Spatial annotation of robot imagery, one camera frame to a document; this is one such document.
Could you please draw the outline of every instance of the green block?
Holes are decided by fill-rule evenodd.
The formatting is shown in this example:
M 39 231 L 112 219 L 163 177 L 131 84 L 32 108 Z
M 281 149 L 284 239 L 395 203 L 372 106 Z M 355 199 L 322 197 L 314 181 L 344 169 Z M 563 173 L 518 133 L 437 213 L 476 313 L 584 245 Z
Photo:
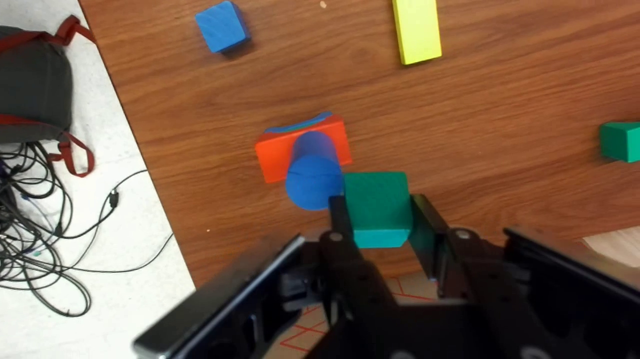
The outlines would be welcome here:
M 600 125 L 600 151 L 609 159 L 640 161 L 640 121 L 609 121 Z
M 407 173 L 346 173 L 344 195 L 358 247 L 404 245 L 414 223 Z

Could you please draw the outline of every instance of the wooden table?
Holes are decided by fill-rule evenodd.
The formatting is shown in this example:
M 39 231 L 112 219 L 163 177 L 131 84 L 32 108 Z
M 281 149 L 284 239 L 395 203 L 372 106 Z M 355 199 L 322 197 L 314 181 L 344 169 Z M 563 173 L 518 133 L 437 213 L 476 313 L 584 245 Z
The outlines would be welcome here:
M 198 285 L 257 239 L 328 227 L 254 157 L 265 127 L 322 110 L 349 123 L 351 171 L 407 171 L 497 243 L 526 225 L 581 255 L 640 221 L 640 167 L 599 155 L 603 121 L 640 116 L 640 2 L 440 0 L 444 58 L 414 68 L 391 0 L 238 0 L 254 48 L 234 60 L 198 34 L 211 0 L 82 4 Z M 419 269 L 410 249 L 368 255 Z

